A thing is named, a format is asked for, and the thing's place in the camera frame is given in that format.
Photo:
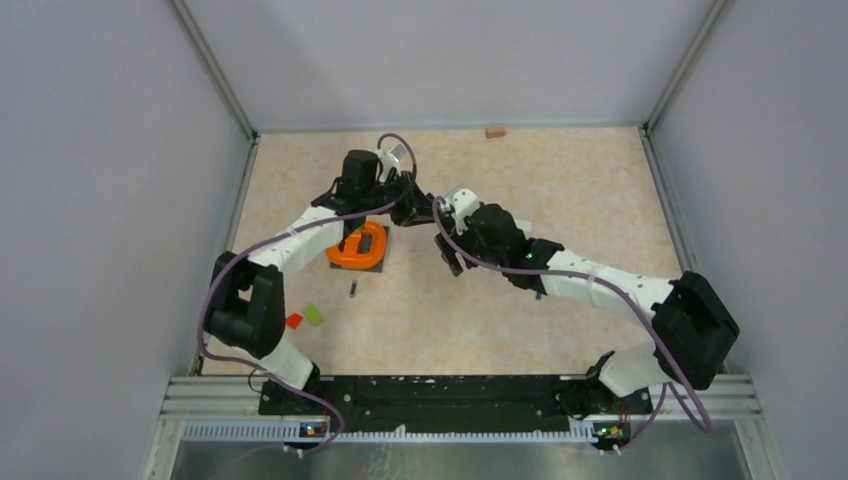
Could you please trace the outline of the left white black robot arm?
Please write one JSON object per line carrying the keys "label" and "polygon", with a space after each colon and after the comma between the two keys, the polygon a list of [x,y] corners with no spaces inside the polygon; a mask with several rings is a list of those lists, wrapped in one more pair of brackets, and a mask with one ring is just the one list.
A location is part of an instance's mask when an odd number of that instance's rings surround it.
{"label": "left white black robot arm", "polygon": [[367,217],[385,214],[398,226],[431,222],[431,195],[416,184],[415,169],[400,167],[409,148],[354,149],[341,174],[301,216],[276,236],[216,260],[201,310],[199,338],[235,350],[232,361],[284,384],[283,401],[297,413],[319,404],[317,366],[285,335],[285,285],[325,251],[347,239]]}

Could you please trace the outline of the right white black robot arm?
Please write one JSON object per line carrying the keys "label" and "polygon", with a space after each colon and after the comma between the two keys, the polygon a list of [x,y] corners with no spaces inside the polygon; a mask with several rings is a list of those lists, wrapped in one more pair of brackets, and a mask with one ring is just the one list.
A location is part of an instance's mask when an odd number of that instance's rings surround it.
{"label": "right white black robot arm", "polygon": [[560,243],[528,236],[508,211],[467,189],[435,198],[431,209],[437,243],[454,275],[487,268],[516,288],[583,301],[648,332],[649,341],[608,353],[590,370],[586,397],[600,412],[669,381],[708,389],[739,337],[736,321],[699,273],[657,278],[592,261]]}

